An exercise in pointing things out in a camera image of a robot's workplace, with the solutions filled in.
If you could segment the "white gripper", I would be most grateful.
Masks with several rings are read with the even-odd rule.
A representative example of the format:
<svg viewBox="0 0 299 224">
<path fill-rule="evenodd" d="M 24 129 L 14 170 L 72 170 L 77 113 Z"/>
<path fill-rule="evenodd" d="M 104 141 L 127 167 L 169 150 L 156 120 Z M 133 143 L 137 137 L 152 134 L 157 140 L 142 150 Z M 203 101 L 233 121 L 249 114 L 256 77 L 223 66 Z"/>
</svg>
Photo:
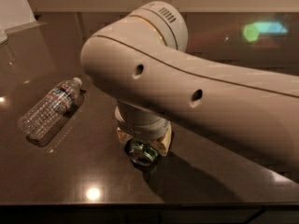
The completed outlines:
<svg viewBox="0 0 299 224">
<path fill-rule="evenodd" d="M 167 155 L 172 137 L 169 120 L 121 101 L 117 103 L 115 118 L 119 127 L 117 136 L 122 145 L 126 145 L 131 136 L 140 140 L 155 140 L 152 147 L 161 156 Z"/>
</svg>

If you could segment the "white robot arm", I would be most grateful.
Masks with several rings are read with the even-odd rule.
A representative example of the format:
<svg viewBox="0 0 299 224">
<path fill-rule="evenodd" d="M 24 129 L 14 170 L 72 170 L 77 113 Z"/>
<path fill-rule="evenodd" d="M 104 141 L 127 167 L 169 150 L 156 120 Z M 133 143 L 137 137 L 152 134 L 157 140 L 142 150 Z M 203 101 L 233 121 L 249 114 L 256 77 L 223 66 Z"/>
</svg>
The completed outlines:
<svg viewBox="0 0 299 224">
<path fill-rule="evenodd" d="M 197 58 L 187 41 L 180 13 L 154 1 L 97 31 L 80 59 L 91 83 L 120 105 L 296 172 L 298 78 Z"/>
</svg>

